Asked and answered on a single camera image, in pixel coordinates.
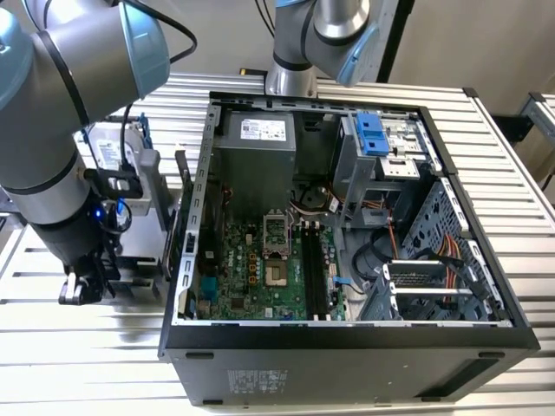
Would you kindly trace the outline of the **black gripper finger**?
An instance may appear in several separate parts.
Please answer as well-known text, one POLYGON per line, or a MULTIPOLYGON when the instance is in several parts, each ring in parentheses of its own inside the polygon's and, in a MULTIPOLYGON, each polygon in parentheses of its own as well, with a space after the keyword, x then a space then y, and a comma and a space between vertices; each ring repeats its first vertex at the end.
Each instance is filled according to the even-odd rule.
POLYGON ((59 294, 61 305, 82 306, 100 302, 104 285, 101 275, 93 271, 85 275, 69 273, 59 294))
POLYGON ((101 280, 106 291, 113 297, 116 297, 116 293, 112 282, 119 282, 121 279, 121 274, 118 270, 114 257, 110 256, 108 253, 102 253, 100 257, 101 264, 101 280))

